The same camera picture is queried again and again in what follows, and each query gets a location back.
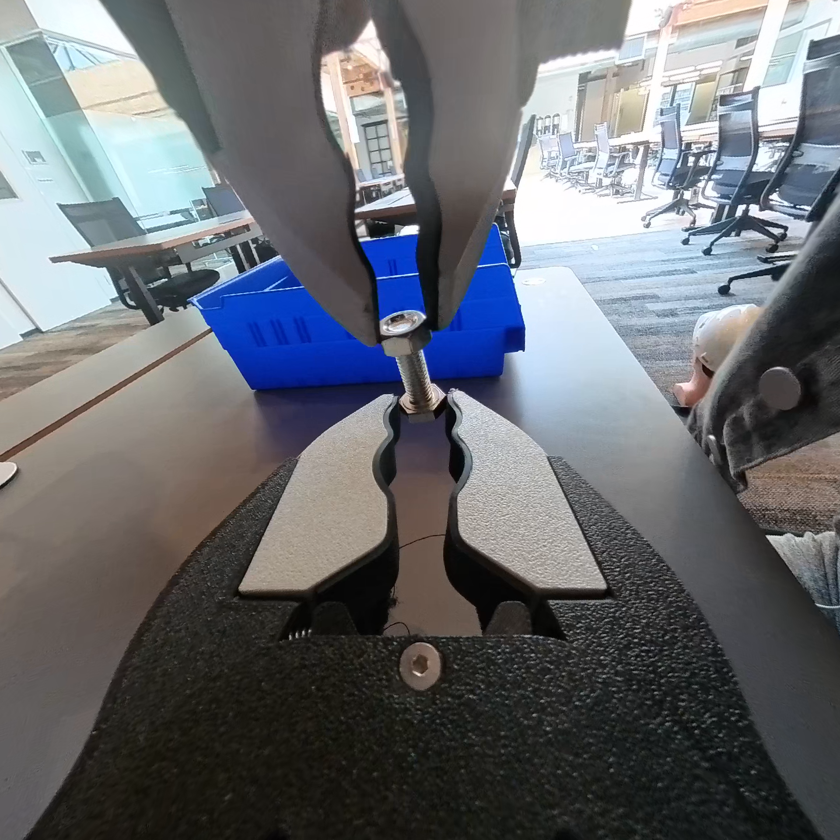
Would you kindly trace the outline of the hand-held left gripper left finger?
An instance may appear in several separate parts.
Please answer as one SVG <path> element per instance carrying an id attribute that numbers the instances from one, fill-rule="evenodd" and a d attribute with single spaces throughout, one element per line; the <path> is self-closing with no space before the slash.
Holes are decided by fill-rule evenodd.
<path id="1" fill-rule="evenodd" d="M 384 548 L 393 524 L 377 473 L 393 441 L 394 395 L 380 395 L 301 453 L 242 578 L 245 597 L 312 599 Z"/>

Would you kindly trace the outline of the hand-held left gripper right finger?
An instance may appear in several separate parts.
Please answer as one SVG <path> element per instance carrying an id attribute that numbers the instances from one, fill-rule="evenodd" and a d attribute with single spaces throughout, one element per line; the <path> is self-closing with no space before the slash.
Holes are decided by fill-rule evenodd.
<path id="1" fill-rule="evenodd" d="M 460 390 L 450 440 L 464 466 L 453 537 L 470 558 L 539 600 L 596 599 L 607 582 L 553 472 L 530 436 Z"/>

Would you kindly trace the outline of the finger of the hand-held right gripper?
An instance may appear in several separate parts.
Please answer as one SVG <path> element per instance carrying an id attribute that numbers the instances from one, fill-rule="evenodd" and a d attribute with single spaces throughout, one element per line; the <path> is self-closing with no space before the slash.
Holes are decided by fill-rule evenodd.
<path id="1" fill-rule="evenodd" d="M 322 102 L 326 2 L 167 2 L 216 133 L 211 153 L 279 255 L 357 340 L 380 340 L 354 173 Z"/>
<path id="2" fill-rule="evenodd" d="M 406 182 L 432 330 L 454 318 L 497 214 L 546 6 L 374 2 L 374 26 L 406 99 Z"/>

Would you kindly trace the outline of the blue plastic bin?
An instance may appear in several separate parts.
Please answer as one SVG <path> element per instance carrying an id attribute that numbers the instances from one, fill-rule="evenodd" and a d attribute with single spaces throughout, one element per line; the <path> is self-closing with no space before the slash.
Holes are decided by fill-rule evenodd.
<path id="1" fill-rule="evenodd" d="M 396 363 L 341 327 L 276 257 L 192 299 L 254 391 L 394 382 Z M 526 328 L 498 227 L 453 321 L 424 350 L 433 381 L 499 376 Z"/>

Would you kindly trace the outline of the steel hex bolt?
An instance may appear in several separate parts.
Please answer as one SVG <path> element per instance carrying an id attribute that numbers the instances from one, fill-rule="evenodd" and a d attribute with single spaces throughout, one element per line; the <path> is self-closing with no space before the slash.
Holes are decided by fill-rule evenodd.
<path id="1" fill-rule="evenodd" d="M 395 362 L 404 386 L 399 405 L 408 421 L 423 424 L 438 419 L 446 408 L 447 396 L 432 383 L 424 352 L 398 355 Z"/>

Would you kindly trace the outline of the steel hex nut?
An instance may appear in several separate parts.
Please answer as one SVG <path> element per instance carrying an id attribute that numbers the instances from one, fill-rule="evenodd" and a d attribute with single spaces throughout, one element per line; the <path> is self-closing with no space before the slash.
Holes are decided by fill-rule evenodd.
<path id="1" fill-rule="evenodd" d="M 432 340 L 424 312 L 397 311 L 380 321 L 381 346 L 385 356 L 399 358 L 423 351 Z"/>

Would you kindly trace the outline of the wooden top office desk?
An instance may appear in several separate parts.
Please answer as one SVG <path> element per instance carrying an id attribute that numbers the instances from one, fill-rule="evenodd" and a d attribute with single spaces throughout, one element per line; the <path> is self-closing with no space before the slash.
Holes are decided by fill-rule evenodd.
<path id="1" fill-rule="evenodd" d="M 49 260 L 53 264 L 117 270 L 125 279 L 133 302 L 147 322 L 155 325 L 163 321 L 164 315 L 138 274 L 137 267 L 143 261 L 173 257 L 176 264 L 185 266 L 223 250 L 247 245 L 262 235 L 256 220 L 244 211 L 52 256 Z"/>
<path id="2" fill-rule="evenodd" d="M 762 123 L 759 126 L 758 159 L 765 170 L 775 166 L 781 158 L 783 147 L 793 140 L 796 123 L 784 119 Z M 689 126 L 682 132 L 685 167 L 696 163 L 699 168 L 711 166 L 718 152 L 718 126 L 716 123 Z M 615 176 L 596 174 L 590 171 L 585 186 L 598 196 L 617 196 L 625 202 L 646 202 L 668 188 L 659 184 L 654 175 L 654 166 L 663 158 L 663 143 L 657 129 L 650 132 L 629 133 L 608 138 L 609 155 L 628 159 L 630 167 Z"/>

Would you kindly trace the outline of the row of black office chairs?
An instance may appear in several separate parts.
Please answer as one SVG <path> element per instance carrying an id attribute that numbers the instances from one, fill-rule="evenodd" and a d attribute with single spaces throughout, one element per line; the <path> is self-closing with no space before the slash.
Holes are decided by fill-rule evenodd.
<path id="1" fill-rule="evenodd" d="M 838 13 L 783 2 L 774 14 L 767 3 L 677 3 L 624 37 L 646 34 L 642 60 L 617 65 L 622 43 L 542 64 L 524 111 L 534 135 L 512 212 L 521 266 L 542 245 L 589 241 L 599 250 L 604 239 L 632 236 L 648 247 L 659 233 L 680 258 L 710 258 L 717 242 L 741 235 L 778 250 L 788 234 L 762 196 L 791 141 L 765 170 L 759 127 L 793 119 L 797 132 L 808 51 L 838 35 Z M 683 130 L 705 123 L 717 124 L 715 159 L 686 169 Z M 590 171 L 630 167 L 609 155 L 608 138 L 652 130 L 664 154 L 654 175 L 667 193 L 629 203 L 585 186 Z"/>

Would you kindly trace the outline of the white cap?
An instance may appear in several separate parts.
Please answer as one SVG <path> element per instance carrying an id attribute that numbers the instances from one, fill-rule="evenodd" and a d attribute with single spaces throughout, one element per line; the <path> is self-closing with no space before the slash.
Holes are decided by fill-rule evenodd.
<path id="1" fill-rule="evenodd" d="M 698 318 L 691 339 L 692 355 L 709 376 L 720 369 L 763 310 L 764 307 L 755 304 L 738 304 L 706 312 Z"/>

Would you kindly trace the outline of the blue jeans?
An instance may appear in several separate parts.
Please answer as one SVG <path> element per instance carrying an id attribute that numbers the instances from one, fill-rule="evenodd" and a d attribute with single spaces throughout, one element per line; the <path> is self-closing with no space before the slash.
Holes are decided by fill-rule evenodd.
<path id="1" fill-rule="evenodd" d="M 769 535 L 786 566 L 812 598 L 824 617 L 839 623 L 838 531 Z"/>

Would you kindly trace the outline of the grey denim jacket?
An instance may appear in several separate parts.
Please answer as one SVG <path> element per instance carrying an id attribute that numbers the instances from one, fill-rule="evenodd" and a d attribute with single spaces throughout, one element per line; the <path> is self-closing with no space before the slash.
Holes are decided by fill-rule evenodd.
<path id="1" fill-rule="evenodd" d="M 730 488 L 839 430 L 839 198 L 712 377 L 687 422 Z"/>

